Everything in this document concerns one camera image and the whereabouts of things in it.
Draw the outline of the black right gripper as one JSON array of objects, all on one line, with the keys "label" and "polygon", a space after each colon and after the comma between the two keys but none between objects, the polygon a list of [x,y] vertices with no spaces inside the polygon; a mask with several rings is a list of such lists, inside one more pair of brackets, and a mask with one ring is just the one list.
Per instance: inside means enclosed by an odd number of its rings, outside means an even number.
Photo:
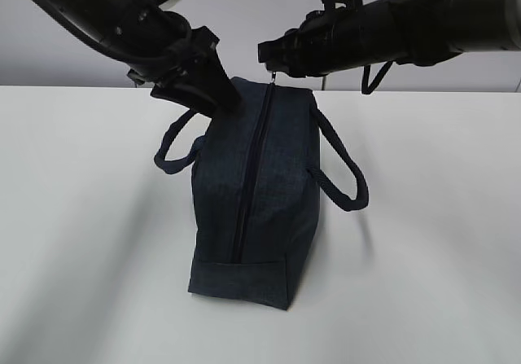
[{"label": "black right gripper", "polygon": [[292,78],[323,77],[338,71],[332,35],[337,11],[311,11],[301,25],[257,46],[258,62]]}]

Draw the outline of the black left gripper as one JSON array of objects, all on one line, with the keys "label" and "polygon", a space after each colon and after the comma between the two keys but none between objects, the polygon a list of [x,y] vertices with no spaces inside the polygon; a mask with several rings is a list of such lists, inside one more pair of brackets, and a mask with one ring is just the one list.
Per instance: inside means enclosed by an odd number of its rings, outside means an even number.
[{"label": "black left gripper", "polygon": [[219,38],[206,26],[193,29],[171,11],[135,11],[121,19],[121,45],[140,64],[127,77],[137,85],[154,83],[151,97],[212,117],[235,112],[241,97],[217,55]]}]

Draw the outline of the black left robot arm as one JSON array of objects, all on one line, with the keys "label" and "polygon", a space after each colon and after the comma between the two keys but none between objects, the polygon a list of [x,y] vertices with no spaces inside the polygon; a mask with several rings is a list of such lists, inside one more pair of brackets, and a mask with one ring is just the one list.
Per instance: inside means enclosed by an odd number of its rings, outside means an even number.
[{"label": "black left robot arm", "polygon": [[181,0],[31,0],[77,40],[129,66],[137,86],[205,116],[241,98],[217,54],[218,37],[169,7]]}]

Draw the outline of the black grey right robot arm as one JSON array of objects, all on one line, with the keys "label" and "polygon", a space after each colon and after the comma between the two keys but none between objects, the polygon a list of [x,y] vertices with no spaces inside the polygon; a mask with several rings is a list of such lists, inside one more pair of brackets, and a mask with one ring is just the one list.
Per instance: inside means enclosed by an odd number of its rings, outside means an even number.
[{"label": "black grey right robot arm", "polygon": [[312,11],[257,53],[267,70],[302,78],[388,62],[430,67],[463,53],[519,49],[520,0],[376,0]]}]

